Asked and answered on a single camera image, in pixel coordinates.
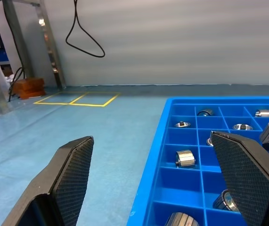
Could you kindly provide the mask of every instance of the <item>black gripper pad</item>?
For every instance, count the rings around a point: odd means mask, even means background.
[[[30,182],[3,226],[75,226],[86,194],[93,137],[60,147]]]
[[[221,172],[248,226],[269,226],[269,153],[240,135],[213,132]]]

